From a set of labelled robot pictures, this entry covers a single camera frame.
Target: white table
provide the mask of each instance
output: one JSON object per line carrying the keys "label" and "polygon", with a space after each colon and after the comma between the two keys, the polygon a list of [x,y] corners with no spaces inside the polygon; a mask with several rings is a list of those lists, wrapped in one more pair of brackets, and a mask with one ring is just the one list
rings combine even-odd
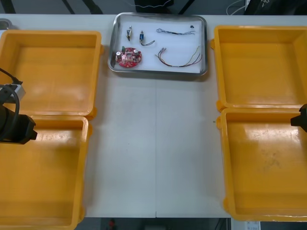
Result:
{"label": "white table", "polygon": [[[1,15],[19,29],[97,30],[100,67],[85,174],[88,217],[229,217],[215,123],[213,51],[202,80],[124,78],[107,66],[114,15]],[[203,16],[219,24],[307,25],[306,16]]]}

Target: yellow bin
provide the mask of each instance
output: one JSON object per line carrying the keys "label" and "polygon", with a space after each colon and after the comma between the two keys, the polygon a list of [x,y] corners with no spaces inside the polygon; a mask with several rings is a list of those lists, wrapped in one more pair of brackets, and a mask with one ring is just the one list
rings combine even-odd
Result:
{"label": "yellow bin", "polygon": [[224,109],[224,208],[237,220],[307,221],[307,133],[291,109]]}
{"label": "yellow bin", "polygon": [[[91,119],[102,52],[97,31],[7,30],[0,41],[0,68],[24,82],[21,114]],[[11,82],[0,73],[0,84]]]}
{"label": "yellow bin", "polygon": [[307,102],[307,27],[217,26],[219,111],[296,108]]}
{"label": "yellow bin", "polygon": [[[20,114],[32,116],[38,134],[25,145],[0,144],[0,229],[73,230],[83,219],[87,118],[95,116],[102,51],[99,32],[2,35],[0,67],[23,81]],[[1,84],[11,82],[0,73]]]}
{"label": "yellow bin", "polygon": [[91,134],[82,116],[32,116],[36,140],[0,144],[0,229],[73,230]]}

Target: metal tray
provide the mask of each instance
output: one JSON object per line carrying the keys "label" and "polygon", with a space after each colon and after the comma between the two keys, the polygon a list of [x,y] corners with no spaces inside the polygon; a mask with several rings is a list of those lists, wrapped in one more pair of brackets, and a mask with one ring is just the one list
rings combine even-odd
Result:
{"label": "metal tray", "polygon": [[[116,64],[115,61],[115,53],[118,51],[119,48],[119,42],[120,42],[120,36],[121,30],[120,26],[124,21],[127,21],[127,16],[129,18],[136,17],[142,17],[144,20],[158,20],[161,21],[161,24],[163,22],[176,22],[176,24],[183,22],[200,22],[201,23],[201,39],[200,39],[200,46],[201,46],[201,54],[202,54],[202,60],[200,62],[200,72],[184,72],[184,71],[161,71],[161,70],[143,70],[143,69],[128,69],[128,68],[122,68],[119,67],[118,64]],[[135,37],[138,37],[138,33],[133,31],[132,27],[132,38],[135,39]],[[120,13],[118,14],[114,19],[113,24],[113,32],[111,36],[111,42],[110,42],[110,52],[108,57],[108,66],[112,71],[115,72],[132,72],[132,73],[158,73],[158,74],[172,74],[172,75],[188,75],[188,76],[200,76],[204,73],[206,73],[208,69],[208,57],[207,57],[207,22],[200,16],[182,16],[182,15],[169,15],[169,14],[150,14],[150,13]]]}

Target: capacitor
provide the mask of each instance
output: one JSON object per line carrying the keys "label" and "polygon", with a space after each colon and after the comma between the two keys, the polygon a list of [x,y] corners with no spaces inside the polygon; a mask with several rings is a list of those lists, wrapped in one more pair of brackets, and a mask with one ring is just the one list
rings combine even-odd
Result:
{"label": "capacitor", "polygon": [[135,49],[135,50],[133,51],[133,55],[137,57],[137,56],[139,55],[139,51],[138,51],[137,49]]}
{"label": "capacitor", "polygon": [[116,52],[116,57],[118,58],[118,59],[121,59],[121,53],[118,51],[118,52]]}
{"label": "capacitor", "polygon": [[140,33],[140,43],[142,43],[144,41],[144,32],[143,30]]}

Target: red circuit board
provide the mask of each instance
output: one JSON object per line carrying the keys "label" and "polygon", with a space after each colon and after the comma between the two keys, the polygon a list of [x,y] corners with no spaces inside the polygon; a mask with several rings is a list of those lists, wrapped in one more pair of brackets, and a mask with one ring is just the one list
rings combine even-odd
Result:
{"label": "red circuit board", "polygon": [[121,58],[116,57],[116,62],[119,63],[120,66],[126,67],[126,68],[131,68],[135,67],[140,63],[142,60],[142,53],[139,51],[138,56],[136,57],[133,53],[135,48],[126,48],[125,49],[125,54],[123,54],[121,51]]}

